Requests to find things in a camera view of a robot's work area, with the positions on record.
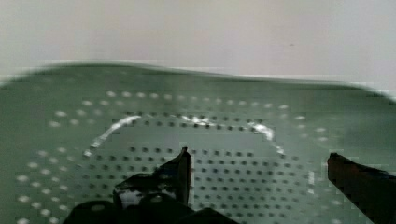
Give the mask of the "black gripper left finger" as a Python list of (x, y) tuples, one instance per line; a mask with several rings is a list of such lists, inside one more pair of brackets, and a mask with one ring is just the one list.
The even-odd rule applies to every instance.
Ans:
[(113, 202), (120, 209), (138, 206), (144, 197), (165, 194), (187, 204), (191, 187), (192, 163), (188, 147), (184, 146), (172, 160), (152, 173), (139, 173), (117, 184), (112, 192)]

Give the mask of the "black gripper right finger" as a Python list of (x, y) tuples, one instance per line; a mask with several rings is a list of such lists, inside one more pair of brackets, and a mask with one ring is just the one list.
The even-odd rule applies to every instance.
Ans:
[(396, 182), (390, 173), (331, 153), (328, 179), (374, 224), (395, 224)]

